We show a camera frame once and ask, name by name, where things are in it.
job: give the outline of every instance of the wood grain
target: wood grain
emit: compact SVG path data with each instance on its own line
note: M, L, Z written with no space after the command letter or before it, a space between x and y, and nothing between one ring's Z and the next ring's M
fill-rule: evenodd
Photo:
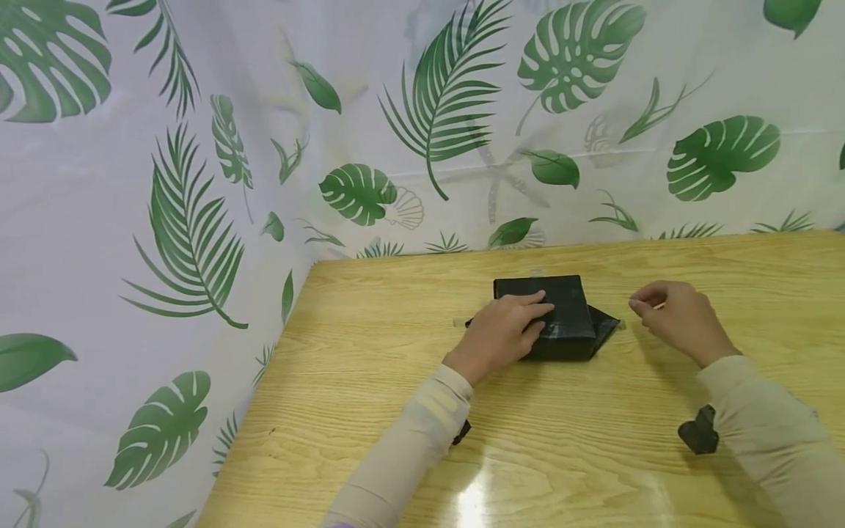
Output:
M473 429L418 488L402 526L779 526L726 454L678 425L706 403L695 368L631 318L657 279L711 298L734 342L845 446L845 236L632 242L316 264L200 528L315 526L498 277L581 275L626 318L586 364L520 363L480 386Z

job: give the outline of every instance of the white curtain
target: white curtain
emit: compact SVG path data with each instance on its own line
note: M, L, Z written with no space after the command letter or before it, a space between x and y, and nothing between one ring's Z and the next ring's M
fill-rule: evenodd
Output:
M2 526L192 525L316 260L845 220L834 0L6 4Z

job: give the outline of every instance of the beige long sleeve shirt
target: beige long sleeve shirt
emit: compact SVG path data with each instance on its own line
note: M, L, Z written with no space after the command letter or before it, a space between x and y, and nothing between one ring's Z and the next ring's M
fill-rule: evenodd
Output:
M793 528L845 525L845 459L808 406L766 381L743 356L699 373L714 428ZM448 451L469 414L472 387L440 365L352 473L324 528L396 526L425 472Z

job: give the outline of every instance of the starfish print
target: starfish print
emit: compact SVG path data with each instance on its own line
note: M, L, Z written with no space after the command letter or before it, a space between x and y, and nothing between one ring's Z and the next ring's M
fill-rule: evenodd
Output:
M549 205L548 201L546 201L542 194L533 188L528 187L528 184L521 178L514 176L510 172L510 167L523 156L523 153L526 150L529 150L528 147L531 143L542 136L548 136L553 130L554 127L551 126L537 130L528 139L523 141L520 146L515 148L503 163L498 163L495 157L493 157L493 152L490 150L490 147L488 145L484 145L478 149L478 155L481 156L481 159L484 162L483 166L475 167L471 171L463 174L456 174L454 176L441 178L440 181L444 185L448 185L450 183L458 183L477 178L490 178L490 190L488 191L487 198L487 217L491 224L496 223L496 213L499 207L499 189L501 188L502 181L506 182L518 193L528 198L528 201L532 204L548 209L551 205Z

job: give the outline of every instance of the green leaf print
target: green leaf print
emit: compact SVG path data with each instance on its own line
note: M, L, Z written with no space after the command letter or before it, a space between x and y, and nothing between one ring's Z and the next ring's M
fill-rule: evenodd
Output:
M761 118L714 121L675 143L666 177L684 202L707 199L736 183L735 172L759 171L781 147L781 131Z
M38 528L41 523L41 490L44 489L44 483L47 480L47 475L50 473L50 455L44 449L38 449L44 455L44 474L41 475L41 482L38 488L31 492L25 489L16 489L14 493L26 501L26 508L14 522L12 528L21 526L21 521L26 519L25 528Z
M795 38L810 25L819 11L821 0L766 0L763 16L769 24L795 32Z
M261 228L261 234L264 235L265 233L273 237L273 240L277 242L285 239L285 226L279 220L279 216L273 211L267 215L267 221Z
M810 231L815 227L815 224L810 221L810 213L804 213L801 216L793 218L795 209L791 210L787 215L786 220L780 226L771 226L769 224L756 223L753 233L786 233L796 231Z
M287 324L287 317L293 308L293 270L287 274L285 287L281 290L281 323Z
M630 141L638 135L647 132L649 129L656 127L665 119L668 119L669 116L672 115L672 112L675 111L675 108L678 107L680 102L690 95L693 95L699 88L704 86L713 76L713 73L711 73L707 79L704 79L703 83L699 84L688 93L684 93L686 91L686 84L684 84L684 86L681 87L681 93L678 95L678 99L676 99L671 105L663 106L661 108L657 108L657 104L660 102L660 81L657 80L657 77L655 77L654 83L651 85L651 99L649 99L646 109L642 112L642 115L634 122L634 124L625 130L625 133L622 134L622 139L619 140L619 144L622 144L625 141Z
M490 248L497 248L521 242L528 234L528 230L531 229L532 224L536 221L536 218L517 218L516 220L505 222L490 235L487 245Z
M141 51L161 36L161 45L152 66L150 66L148 75L152 75L159 64L170 64L167 78L159 95L164 95L167 92L167 105L170 106L173 98L178 94L176 116L180 119L184 117L188 110L188 103L190 103L191 108L194 108L194 92L199 97L199 85L194 75L194 69L191 68L191 62L182 49L182 42L179 41L168 0L111 0L106 9L111 14L128 17L143 17L147 14L153 14L155 22L138 41L134 52Z
M616 224L617 226L627 229L628 231L633 231L635 233L640 232L640 228L637 227L636 222L634 221L634 217L631 216L628 211L622 209L618 205L616 205L616 201L613 200L613 196L610 195L609 192L599 189L603 193L605 193L610 202L604 202L602 205L607 205L607 207L613 210L613 216L598 216L597 218L590 219L590 222L607 222L610 224Z
M24 525L25 528L38 528L41 525L41 498L38 497L37 493L25 489L16 489L14 494L26 501L29 518Z
M214 112L211 132L214 134L217 160L227 180L232 183L243 182L243 202L247 205L249 223L254 224L247 200L247 188L253 188L253 173L249 170L247 153L235 124L235 106L228 95L212 95L210 99Z
M305 147L308 146L308 141L306 140L305 144L300 144L299 139L297 139L296 144L294 145L294 152L292 155L288 155L285 152L285 148L282 147L275 139L270 138L270 142L275 147L275 151L279 154L279 161L281 162L281 168L279 169L279 185L283 185L287 178L291 177L293 171L299 166L300 162L302 162L303 158L303 150Z
M163 308L121 298L164 317L194 317L217 312L232 327L246 329L248 324L233 321L223 311L241 263L243 244L237 234L230 235L233 222L221 228L226 218L224 199L203 201L211 179L200 182L205 162L191 174L199 146L194 143L195 137L186 143L186 133L184 125L179 125L175 136L168 130L169 159L159 144L158 159L153 160L150 226L163 268L154 264L138 239L134 239L135 247L150 271L162 285L172 290L171 295L178 297L162 295L124 279L135 290L161 303Z
M516 135L538 101L546 112L574 110L600 96L616 77L625 52L646 22L645 9L621 1L570 3L537 22L516 74L523 86L540 93L520 120Z
M490 142L487 125L478 123L493 114L480 112L477 107L492 103L489 96L500 88L473 74L502 65L479 59L504 47L504 44L486 46L485 42L508 27L504 22L509 17L499 13L509 4L510 0L482 0L469 19L469 3L460 17L456 18L455 12L422 52L410 94L406 89L405 65L402 65L404 116L390 93L386 94L389 112L379 97L390 128L411 152L425 159L428 178L444 200L449 197L434 178L432 163L449 160Z
M212 472L211 475L214 478L217 478L220 475L220 469L223 466L223 462L226 461L226 455L229 454L229 449L232 448L232 442L235 441L235 435L237 434L237 418L235 417L235 413L232 413L232 419L226 419L226 426L221 427L220 434L217 435L217 440L223 445L220 449L212 449L214 454L217 455L217 460L214 461L214 465L219 466L216 471Z
M270 364L270 359L273 357L273 352L275 352L275 345L265 345L261 358L255 358L255 361L261 365L261 369L259 369L258 373L255 374L255 378L253 378L253 387L259 386L259 382L264 377L264 372L267 371L267 365Z
M87 114L112 92L97 12L67 0L6 0L0 14L0 112L10 122ZM16 83L10 83L12 77Z
M526 150L523 154L531 161L531 172L539 182L578 188L581 171L566 154L554 150Z
M316 233L315 237L309 237L308 240L305 241L306 244L309 242L328 242L329 244L335 244L336 246L340 246L341 248L346 247L343 245L343 242L337 239L337 237L317 229L316 227L312 226L311 223L308 222L308 220L305 220L304 218L297 218L297 220L308 224L303 229L309 229L310 231Z
M667 232L660 233L658 240L666 238L702 238L712 237L722 229L718 224L695 224L690 229L687 229L686 224L682 225L677 231L672 229Z
M290 61L291 65L296 67L297 71L303 78L305 90L311 95L311 99L317 106L321 106L326 110L334 110L341 113L341 98L337 95L335 87L325 80L325 77L317 73L314 66L308 63L298 63Z
M384 218L384 205L397 198L396 187L382 171L360 163L334 169L319 190L327 204L359 226L371 226Z
M165 526L165 528L185 528L185 526L187 526L188 523L191 522L191 519L194 517L195 513L197 513L197 510L194 510L187 515L183 515L182 517L179 517L178 519L174 520L169 525Z
M114 469L104 486L124 490L151 481L176 464L199 435L211 378L194 371L161 387L135 412L120 438Z
M362 252L358 252L357 259L377 259L378 257L396 257L402 254L405 244L382 242L375 237Z
M441 231L440 243L426 242L426 249L431 253L461 253L469 249L469 246L461 243L457 233L452 233L447 240Z
M0 335L0 392L22 387L64 361L77 361L76 354L52 337Z

